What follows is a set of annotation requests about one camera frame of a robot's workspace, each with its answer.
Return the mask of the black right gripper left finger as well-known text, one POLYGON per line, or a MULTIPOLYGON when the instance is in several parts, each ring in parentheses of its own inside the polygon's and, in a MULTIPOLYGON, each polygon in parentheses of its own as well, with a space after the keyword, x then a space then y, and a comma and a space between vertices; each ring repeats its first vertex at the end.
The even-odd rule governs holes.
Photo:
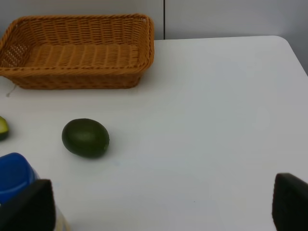
POLYGON ((52 231, 56 208, 50 180, 37 180, 0 206, 2 231, 52 231))

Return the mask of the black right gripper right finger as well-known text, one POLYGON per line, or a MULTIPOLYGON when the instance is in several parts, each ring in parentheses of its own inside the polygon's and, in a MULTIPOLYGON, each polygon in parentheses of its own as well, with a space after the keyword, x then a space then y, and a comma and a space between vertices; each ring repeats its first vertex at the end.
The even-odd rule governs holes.
POLYGON ((290 173, 275 177, 272 219, 278 231, 308 229, 308 184, 290 173))

